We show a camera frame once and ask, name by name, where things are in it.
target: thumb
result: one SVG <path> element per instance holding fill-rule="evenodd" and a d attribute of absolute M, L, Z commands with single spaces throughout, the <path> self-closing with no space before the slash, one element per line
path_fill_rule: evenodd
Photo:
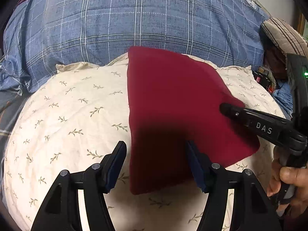
<path fill-rule="evenodd" d="M 308 186 L 308 169 L 306 168 L 283 167 L 279 176 L 284 183 L 297 187 Z"/>

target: blue cloth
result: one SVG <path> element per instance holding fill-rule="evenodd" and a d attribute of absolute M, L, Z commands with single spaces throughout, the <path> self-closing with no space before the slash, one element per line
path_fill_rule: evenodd
<path fill-rule="evenodd" d="M 293 98 L 291 94 L 290 85 L 288 82 L 278 80 L 278 89 L 272 93 L 272 97 L 282 107 L 289 116 L 293 113 Z"/>
<path fill-rule="evenodd" d="M 35 92 L 56 64 L 106 65 L 134 45 L 256 70 L 266 19 L 246 0 L 26 0 L 4 32 L 0 90 Z"/>

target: red towel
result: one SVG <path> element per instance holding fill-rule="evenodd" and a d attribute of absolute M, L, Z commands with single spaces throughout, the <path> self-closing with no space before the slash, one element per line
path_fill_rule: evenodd
<path fill-rule="evenodd" d="M 210 65 L 161 49 L 131 47 L 127 89 L 130 190 L 148 193 L 192 177 L 185 140 L 212 162 L 230 166 L 255 153 L 258 137 L 219 112 L 244 107 Z"/>

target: striped cushion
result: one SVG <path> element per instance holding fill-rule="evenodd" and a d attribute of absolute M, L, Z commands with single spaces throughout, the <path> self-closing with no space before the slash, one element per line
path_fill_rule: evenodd
<path fill-rule="evenodd" d="M 308 57 L 308 43 L 292 26 L 278 18 L 269 18 L 262 28 L 270 40 L 286 55 L 287 53 Z"/>

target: human hand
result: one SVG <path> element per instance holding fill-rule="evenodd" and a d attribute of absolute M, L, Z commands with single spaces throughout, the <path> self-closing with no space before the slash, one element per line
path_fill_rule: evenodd
<path fill-rule="evenodd" d="M 272 162 L 272 175 L 267 186 L 267 196 L 270 197 L 279 192 L 281 181 L 296 187 L 295 197 L 291 200 L 290 216 L 296 218 L 305 212 L 308 206 L 308 169 L 282 167 L 279 160 L 279 147 L 274 148 L 274 161 Z M 288 204 L 280 205 L 277 211 L 284 211 Z"/>

